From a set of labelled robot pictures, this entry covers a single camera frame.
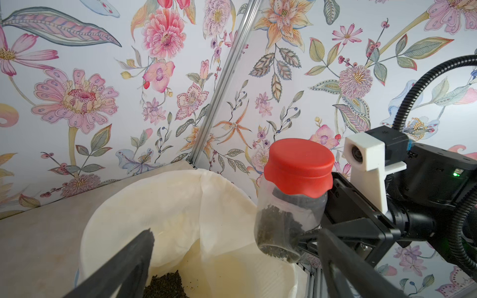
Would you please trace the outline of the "red lid tea jar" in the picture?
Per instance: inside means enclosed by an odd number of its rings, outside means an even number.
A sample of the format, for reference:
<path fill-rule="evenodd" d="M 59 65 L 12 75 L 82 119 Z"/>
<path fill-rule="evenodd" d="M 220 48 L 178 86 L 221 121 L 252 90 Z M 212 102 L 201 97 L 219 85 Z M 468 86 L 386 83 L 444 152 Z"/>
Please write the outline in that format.
<path fill-rule="evenodd" d="M 332 188 L 334 155 L 305 139 L 274 142 L 259 182 L 254 237 L 258 249 L 297 263 L 300 236 L 320 226 Z"/>

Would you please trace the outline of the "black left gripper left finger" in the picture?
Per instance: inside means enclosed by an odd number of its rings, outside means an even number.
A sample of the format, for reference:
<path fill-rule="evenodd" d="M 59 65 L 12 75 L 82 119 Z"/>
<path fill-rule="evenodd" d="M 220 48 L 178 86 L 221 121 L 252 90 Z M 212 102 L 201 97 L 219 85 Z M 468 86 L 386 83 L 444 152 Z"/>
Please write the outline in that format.
<path fill-rule="evenodd" d="M 144 230 L 68 293 L 66 298 L 141 298 L 148 278 L 154 235 Z"/>

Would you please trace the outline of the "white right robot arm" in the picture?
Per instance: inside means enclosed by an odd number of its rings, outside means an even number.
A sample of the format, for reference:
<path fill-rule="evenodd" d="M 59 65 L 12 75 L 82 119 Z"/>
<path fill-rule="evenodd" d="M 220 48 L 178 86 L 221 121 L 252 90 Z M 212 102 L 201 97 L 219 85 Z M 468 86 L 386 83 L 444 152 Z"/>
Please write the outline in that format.
<path fill-rule="evenodd" d="M 391 126 L 348 137 L 349 178 L 334 174 L 324 227 L 372 265 L 398 243 L 426 241 L 471 278 L 477 276 L 477 163 L 411 139 L 408 120 L 440 75 L 477 64 L 475 55 L 432 68 L 410 89 Z"/>

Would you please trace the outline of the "cream trash bin with liner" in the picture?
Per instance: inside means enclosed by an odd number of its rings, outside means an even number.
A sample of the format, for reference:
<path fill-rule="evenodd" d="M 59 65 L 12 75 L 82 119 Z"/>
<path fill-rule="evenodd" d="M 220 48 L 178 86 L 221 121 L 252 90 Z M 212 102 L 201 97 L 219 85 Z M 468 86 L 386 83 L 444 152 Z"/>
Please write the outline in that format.
<path fill-rule="evenodd" d="M 307 274 L 256 246 L 257 208 L 207 170 L 169 171 L 137 181 L 100 205 L 83 232 L 85 281 L 144 230 L 154 235 L 149 275 L 178 272 L 191 298 L 302 298 Z"/>

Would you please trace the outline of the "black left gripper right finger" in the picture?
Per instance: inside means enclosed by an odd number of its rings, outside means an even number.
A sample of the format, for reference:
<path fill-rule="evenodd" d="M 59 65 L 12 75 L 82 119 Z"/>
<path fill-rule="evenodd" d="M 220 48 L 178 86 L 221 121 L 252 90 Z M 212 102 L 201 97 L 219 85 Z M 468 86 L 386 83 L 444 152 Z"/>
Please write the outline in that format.
<path fill-rule="evenodd" d="M 399 289 L 329 230 L 318 233 L 318 253 L 330 298 L 404 298 Z"/>

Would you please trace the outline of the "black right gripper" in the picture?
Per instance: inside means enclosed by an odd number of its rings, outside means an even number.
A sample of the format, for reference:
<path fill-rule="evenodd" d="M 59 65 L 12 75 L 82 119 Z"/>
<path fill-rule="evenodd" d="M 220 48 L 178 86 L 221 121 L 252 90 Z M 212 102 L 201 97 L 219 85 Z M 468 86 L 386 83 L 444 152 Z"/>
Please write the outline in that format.
<path fill-rule="evenodd" d="M 378 265 L 401 231 L 344 176 L 333 173 L 332 177 L 320 227 L 331 231 L 371 266 Z"/>

